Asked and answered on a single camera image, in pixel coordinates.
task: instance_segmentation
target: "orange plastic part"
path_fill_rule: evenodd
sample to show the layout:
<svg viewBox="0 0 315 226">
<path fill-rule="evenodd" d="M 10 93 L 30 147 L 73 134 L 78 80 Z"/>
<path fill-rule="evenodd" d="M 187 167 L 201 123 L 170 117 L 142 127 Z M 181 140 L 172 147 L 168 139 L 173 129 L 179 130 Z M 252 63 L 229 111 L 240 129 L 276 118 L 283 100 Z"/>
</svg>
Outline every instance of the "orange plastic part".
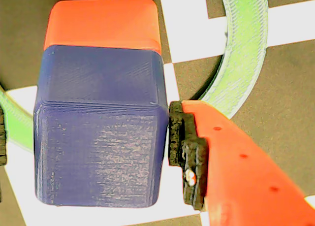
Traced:
<svg viewBox="0 0 315 226">
<path fill-rule="evenodd" d="M 51 45 L 147 49 L 161 54 L 152 0 L 65 0 L 52 9 L 44 50 Z"/>
<path fill-rule="evenodd" d="M 302 191 L 242 130 L 202 101 L 182 104 L 209 144 L 211 226 L 315 226 Z"/>
</svg>

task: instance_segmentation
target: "checkered floor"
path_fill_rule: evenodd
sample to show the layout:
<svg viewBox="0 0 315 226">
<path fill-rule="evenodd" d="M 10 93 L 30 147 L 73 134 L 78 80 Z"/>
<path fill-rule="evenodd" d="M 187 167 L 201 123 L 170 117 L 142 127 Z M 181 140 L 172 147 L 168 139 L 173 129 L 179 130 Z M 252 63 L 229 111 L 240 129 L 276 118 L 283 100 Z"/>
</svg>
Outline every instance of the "checkered floor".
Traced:
<svg viewBox="0 0 315 226">
<path fill-rule="evenodd" d="M 41 63 L 49 11 L 58 0 L 0 0 L 0 83 L 33 86 Z M 158 5 L 167 97 L 189 99 L 213 77 L 224 53 L 222 0 L 155 0 Z M 261 75 L 233 117 L 305 194 L 315 194 L 315 0 L 268 0 L 268 49 Z M 209 22 L 211 31 L 201 30 Z M 7 181 L 0 172 L 1 184 Z M 12 189 L 0 221 L 23 225 Z M 4 208 L 11 213 L 4 213 Z M 157 225 L 199 225 L 199 218 Z"/>
</svg>

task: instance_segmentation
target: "stacked cubes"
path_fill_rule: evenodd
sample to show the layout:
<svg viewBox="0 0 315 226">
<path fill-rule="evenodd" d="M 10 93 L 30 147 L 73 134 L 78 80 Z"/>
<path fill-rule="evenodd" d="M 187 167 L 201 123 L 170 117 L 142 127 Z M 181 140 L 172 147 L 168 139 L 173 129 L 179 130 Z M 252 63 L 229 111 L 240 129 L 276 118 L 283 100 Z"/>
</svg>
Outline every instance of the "stacked cubes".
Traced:
<svg viewBox="0 0 315 226">
<path fill-rule="evenodd" d="M 34 109 L 36 196 L 47 204 L 148 207 L 168 124 L 151 0 L 57 3 Z"/>
</svg>

